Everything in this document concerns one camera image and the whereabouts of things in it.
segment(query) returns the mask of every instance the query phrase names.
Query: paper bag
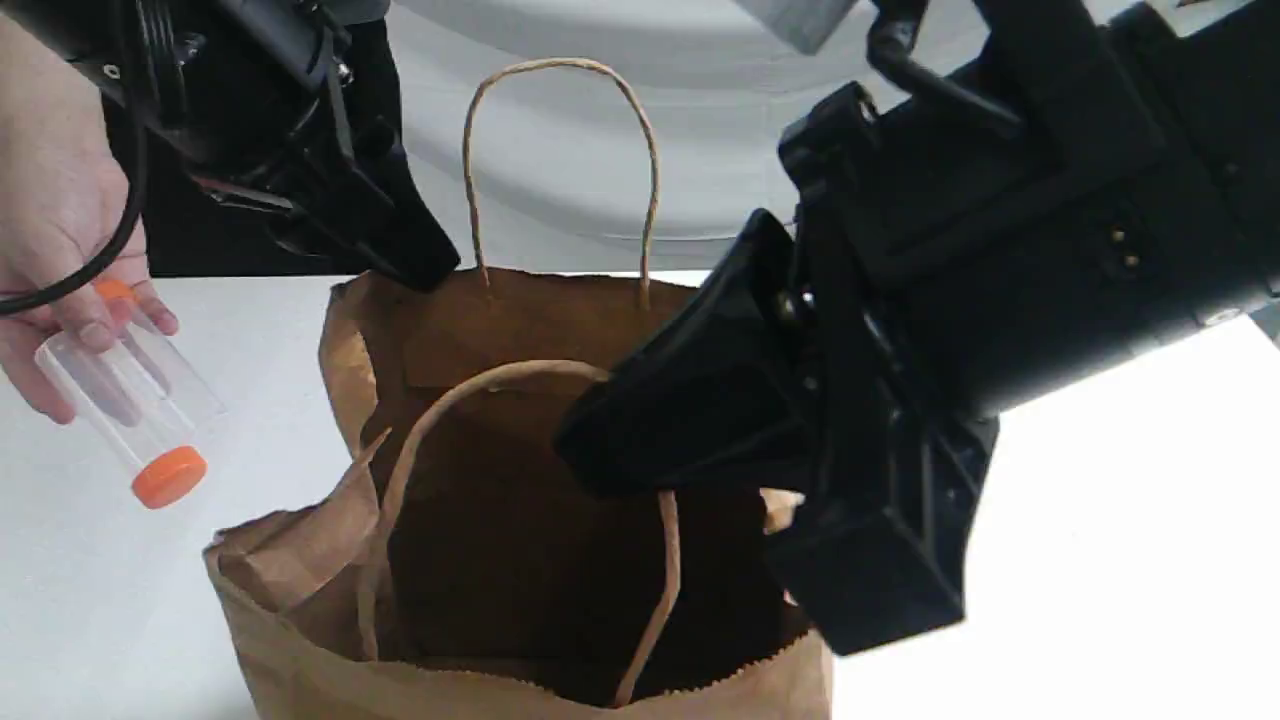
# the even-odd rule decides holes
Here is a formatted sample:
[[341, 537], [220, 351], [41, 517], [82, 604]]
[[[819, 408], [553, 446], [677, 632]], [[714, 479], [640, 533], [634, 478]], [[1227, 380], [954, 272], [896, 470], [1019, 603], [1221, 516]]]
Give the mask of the paper bag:
[[[508, 72], [554, 64], [609, 74], [639, 110], [590, 61]], [[640, 117], [646, 258], [658, 165]], [[320, 505], [206, 552], [260, 714], [828, 717], [831, 656], [763, 565], [759, 493], [599, 500], [550, 450], [600, 379], [586, 369], [621, 361], [691, 291], [649, 283], [646, 261], [636, 282], [477, 259], [428, 296], [375, 277], [335, 290], [321, 365], [355, 464]], [[539, 357], [571, 363], [521, 363]]]

